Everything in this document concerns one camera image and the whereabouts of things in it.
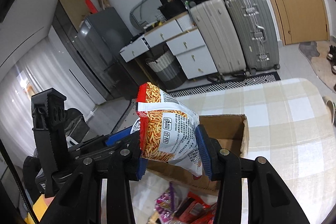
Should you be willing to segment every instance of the suitcase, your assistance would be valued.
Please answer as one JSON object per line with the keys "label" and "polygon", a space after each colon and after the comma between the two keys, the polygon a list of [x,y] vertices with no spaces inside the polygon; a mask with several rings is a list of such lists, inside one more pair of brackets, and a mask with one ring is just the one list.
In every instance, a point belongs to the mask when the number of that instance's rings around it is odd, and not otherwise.
{"label": "suitcase", "polygon": [[221,74],[245,71],[246,63],[224,0],[208,0],[190,9]]}
{"label": "suitcase", "polygon": [[266,0],[225,0],[236,28],[246,64],[255,70],[279,69],[279,49]]}

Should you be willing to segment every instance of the blue gripper pad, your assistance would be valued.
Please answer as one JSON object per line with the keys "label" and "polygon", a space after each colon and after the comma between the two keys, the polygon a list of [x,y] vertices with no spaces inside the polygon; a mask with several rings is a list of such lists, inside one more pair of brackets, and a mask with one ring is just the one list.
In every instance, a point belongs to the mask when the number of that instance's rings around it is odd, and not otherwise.
{"label": "blue gripper pad", "polygon": [[207,149],[206,143],[204,141],[202,132],[204,132],[206,134],[205,137],[209,138],[206,131],[205,131],[205,128],[203,127],[203,125],[200,124],[196,127],[195,136],[196,136],[199,155],[201,156],[204,172],[209,177],[209,179],[211,180],[211,177],[212,177],[211,158],[210,158],[209,151]]}
{"label": "blue gripper pad", "polygon": [[[113,145],[116,141],[121,140],[122,138],[125,138],[126,136],[130,135],[132,127],[125,128],[116,134],[113,134],[110,136],[107,141],[105,142],[107,146]],[[148,160],[139,158],[138,161],[138,170],[136,172],[137,178],[140,180],[142,176],[146,172],[146,167],[147,167]]]}

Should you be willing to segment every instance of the checkered tablecloth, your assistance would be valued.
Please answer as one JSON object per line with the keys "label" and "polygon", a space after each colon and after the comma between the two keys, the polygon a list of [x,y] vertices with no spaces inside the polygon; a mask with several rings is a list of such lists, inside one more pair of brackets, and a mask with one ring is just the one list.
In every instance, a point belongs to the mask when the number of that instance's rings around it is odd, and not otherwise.
{"label": "checkered tablecloth", "polygon": [[[178,100],[199,115],[245,114],[250,133],[248,158],[264,156],[270,161],[311,224],[320,224],[328,215],[336,202],[336,139],[322,97],[312,83],[289,79]],[[167,187],[167,181],[149,172],[141,182],[131,183],[137,223],[146,223],[154,200]],[[242,223],[247,222],[245,180]]]}

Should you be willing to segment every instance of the metal screw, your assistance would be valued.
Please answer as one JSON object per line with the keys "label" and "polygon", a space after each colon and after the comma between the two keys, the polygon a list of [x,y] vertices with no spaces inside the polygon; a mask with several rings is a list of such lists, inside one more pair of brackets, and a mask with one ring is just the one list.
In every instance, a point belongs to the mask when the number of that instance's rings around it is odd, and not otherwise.
{"label": "metal screw", "polygon": [[129,154],[129,150],[128,149],[123,149],[123,150],[120,151],[120,154],[122,156],[127,156]]}
{"label": "metal screw", "polygon": [[223,156],[227,156],[229,155],[230,151],[224,148],[224,149],[221,149],[219,153],[221,153],[221,155]]}
{"label": "metal screw", "polygon": [[258,162],[261,164],[265,164],[267,160],[264,157],[258,157]]}
{"label": "metal screw", "polygon": [[88,164],[90,164],[92,162],[92,158],[85,158],[84,160],[83,160],[83,163],[85,164],[85,165],[88,165]]}

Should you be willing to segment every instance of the curtain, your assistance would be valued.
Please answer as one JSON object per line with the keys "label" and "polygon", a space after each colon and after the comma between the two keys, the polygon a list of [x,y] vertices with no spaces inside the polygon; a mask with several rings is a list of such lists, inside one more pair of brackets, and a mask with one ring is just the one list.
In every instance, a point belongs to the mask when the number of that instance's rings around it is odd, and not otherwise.
{"label": "curtain", "polygon": [[65,109],[77,108],[84,117],[95,107],[70,71],[58,62],[57,54],[60,53],[46,37],[31,48],[0,82],[0,138],[19,167],[36,148],[30,99],[33,94],[54,88],[67,97]]}
{"label": "curtain", "polygon": [[54,88],[67,97],[65,109],[77,108],[86,118],[95,103],[68,68],[58,62],[58,53],[46,37],[31,48],[19,63],[36,93]]}

